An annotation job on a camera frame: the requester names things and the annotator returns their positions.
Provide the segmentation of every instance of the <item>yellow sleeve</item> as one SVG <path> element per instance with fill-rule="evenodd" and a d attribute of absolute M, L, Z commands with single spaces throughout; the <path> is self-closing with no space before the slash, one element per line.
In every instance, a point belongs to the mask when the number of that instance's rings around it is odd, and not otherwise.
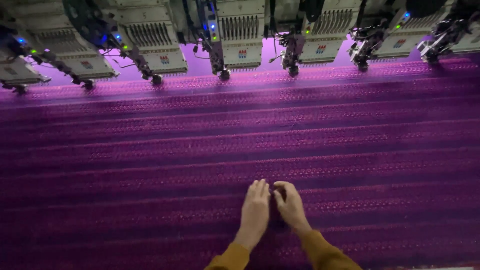
<path fill-rule="evenodd" d="M 302 248 L 315 270 L 361 270 L 360 266 L 329 244 L 319 231 L 312 230 L 300 238 Z"/>
<path fill-rule="evenodd" d="M 250 259 L 249 251 L 239 244 L 230 244 L 220 256 L 215 256 L 205 270 L 243 270 Z"/>

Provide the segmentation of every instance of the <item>purple fabric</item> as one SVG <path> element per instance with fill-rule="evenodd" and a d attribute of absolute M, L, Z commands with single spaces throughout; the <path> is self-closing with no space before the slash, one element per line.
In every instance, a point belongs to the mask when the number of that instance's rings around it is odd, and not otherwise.
<path fill-rule="evenodd" d="M 0 93 L 0 269 L 202 269 L 254 179 L 365 269 L 480 258 L 478 65 Z M 249 269 L 309 269 L 277 213 Z"/>

